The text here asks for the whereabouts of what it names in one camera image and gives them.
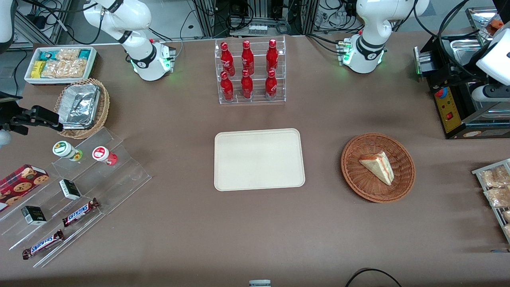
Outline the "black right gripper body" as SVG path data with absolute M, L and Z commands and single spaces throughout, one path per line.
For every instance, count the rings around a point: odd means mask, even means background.
M 22 98 L 5 92 L 0 93 L 0 125 L 2 130 L 26 136 L 28 127 L 25 125 L 29 122 L 29 114 L 27 109 L 18 105 Z

